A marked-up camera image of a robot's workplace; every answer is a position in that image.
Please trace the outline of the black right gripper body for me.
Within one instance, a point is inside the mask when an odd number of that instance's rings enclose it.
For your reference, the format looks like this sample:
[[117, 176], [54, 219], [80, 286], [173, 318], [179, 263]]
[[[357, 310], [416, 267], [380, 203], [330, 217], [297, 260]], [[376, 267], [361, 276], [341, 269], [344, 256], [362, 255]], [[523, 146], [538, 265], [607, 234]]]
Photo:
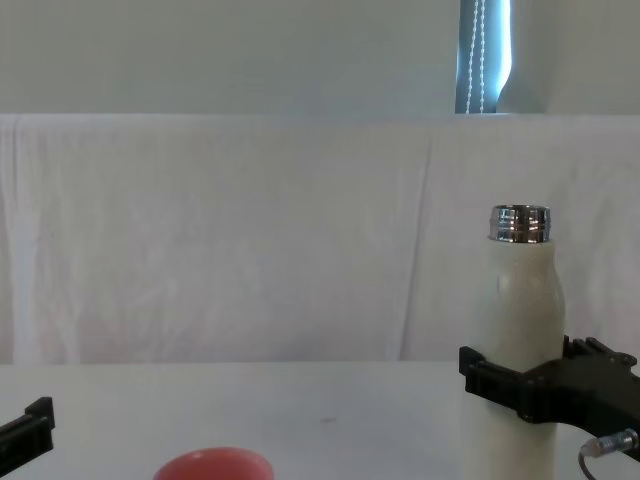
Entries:
[[637, 451], [639, 377], [593, 357], [547, 362], [527, 374], [527, 415], [589, 433], [585, 451]]

